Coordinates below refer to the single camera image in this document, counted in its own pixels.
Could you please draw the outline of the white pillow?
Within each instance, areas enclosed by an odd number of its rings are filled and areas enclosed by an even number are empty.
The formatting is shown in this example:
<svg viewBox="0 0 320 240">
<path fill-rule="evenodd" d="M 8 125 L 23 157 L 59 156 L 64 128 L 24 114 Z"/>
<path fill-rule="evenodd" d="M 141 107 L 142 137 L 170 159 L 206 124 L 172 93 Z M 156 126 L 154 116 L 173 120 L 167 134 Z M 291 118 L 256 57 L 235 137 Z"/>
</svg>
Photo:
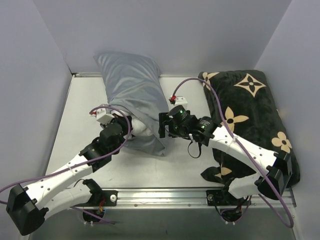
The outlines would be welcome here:
<svg viewBox="0 0 320 240">
<path fill-rule="evenodd" d="M 123 118 L 123 116 L 120 114 L 120 112 L 116 110 L 112 110 L 111 114 L 115 118 Z M 131 124 L 131 130 L 130 130 L 130 137 L 149 137 L 153 135 L 153 132 L 142 122 L 140 121 L 136 116 L 130 115 L 130 113 L 124 111 L 124 114 L 128 118 Z M 124 127 L 128 127 L 127 121 L 124 119 Z"/>
</svg>

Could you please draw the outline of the grey pillowcase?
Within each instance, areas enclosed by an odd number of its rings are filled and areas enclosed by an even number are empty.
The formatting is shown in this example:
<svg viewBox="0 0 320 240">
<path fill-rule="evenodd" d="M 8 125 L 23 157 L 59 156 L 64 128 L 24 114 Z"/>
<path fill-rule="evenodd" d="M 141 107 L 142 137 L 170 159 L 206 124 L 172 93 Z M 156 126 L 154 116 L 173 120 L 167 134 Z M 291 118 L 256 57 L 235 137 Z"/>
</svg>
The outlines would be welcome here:
<svg viewBox="0 0 320 240">
<path fill-rule="evenodd" d="M 130 137 L 125 146 L 153 156 L 165 156 L 170 139 L 159 137 L 159 113 L 168 112 L 169 108 L 156 62 L 143 55 L 115 51 L 93 58 L 103 78 L 107 103 L 115 111 L 136 116 L 153 133 Z"/>
</svg>

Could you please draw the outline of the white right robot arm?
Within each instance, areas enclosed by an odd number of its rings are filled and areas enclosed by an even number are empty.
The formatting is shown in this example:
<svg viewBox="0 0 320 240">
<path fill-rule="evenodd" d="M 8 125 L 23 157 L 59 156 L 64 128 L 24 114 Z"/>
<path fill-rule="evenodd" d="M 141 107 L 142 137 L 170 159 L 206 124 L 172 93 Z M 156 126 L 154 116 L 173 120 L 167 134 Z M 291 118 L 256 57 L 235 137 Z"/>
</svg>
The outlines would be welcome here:
<svg viewBox="0 0 320 240">
<path fill-rule="evenodd" d="M 285 152 L 274 152 L 228 132 L 221 124 L 204 116 L 197 118 L 182 105 L 158 115 L 160 138 L 165 131 L 173 138 L 186 138 L 200 145 L 220 150 L 255 171 L 245 177 L 235 177 L 222 191 L 222 200 L 232 205 L 246 196 L 261 194 L 278 200 L 284 193 L 292 176 L 291 156 Z"/>
</svg>

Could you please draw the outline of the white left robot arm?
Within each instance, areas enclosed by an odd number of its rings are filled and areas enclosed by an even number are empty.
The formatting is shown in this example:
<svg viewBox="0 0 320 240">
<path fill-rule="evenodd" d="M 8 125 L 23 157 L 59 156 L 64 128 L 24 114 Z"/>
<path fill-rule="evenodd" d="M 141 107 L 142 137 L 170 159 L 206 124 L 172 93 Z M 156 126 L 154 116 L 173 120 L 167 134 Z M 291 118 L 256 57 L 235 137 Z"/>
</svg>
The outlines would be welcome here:
<svg viewBox="0 0 320 240">
<path fill-rule="evenodd" d="M 107 165 L 120 152 L 132 130 L 130 116 L 116 117 L 89 145 L 55 172 L 15 183 L 9 191 L 6 212 L 22 236 L 36 231 L 46 219 L 76 205 L 97 205 L 101 187 L 85 177 Z"/>
</svg>

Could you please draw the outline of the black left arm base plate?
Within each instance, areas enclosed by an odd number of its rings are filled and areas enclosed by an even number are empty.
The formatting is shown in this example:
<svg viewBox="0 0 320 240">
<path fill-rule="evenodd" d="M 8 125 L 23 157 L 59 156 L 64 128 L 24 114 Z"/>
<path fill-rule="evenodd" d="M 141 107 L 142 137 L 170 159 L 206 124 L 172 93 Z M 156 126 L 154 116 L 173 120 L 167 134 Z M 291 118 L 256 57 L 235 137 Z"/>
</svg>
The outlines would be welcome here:
<svg viewBox="0 0 320 240">
<path fill-rule="evenodd" d="M 117 190 L 102 190 L 101 193 L 94 193 L 89 200 L 78 203 L 76 207 L 114 207 L 117 205 Z"/>
</svg>

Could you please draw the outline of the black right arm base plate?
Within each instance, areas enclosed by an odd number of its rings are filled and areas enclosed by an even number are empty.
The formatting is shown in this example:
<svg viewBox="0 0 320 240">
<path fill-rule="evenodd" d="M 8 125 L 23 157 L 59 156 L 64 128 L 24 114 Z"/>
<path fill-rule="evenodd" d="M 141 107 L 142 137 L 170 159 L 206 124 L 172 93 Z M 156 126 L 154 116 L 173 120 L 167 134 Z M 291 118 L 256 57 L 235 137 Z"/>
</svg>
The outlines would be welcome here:
<svg viewBox="0 0 320 240">
<path fill-rule="evenodd" d="M 208 206 L 244 206 L 250 200 L 249 197 L 243 197 L 240 199 L 232 196 L 227 190 L 222 188 L 210 188 L 205 191 L 206 201 Z"/>
</svg>

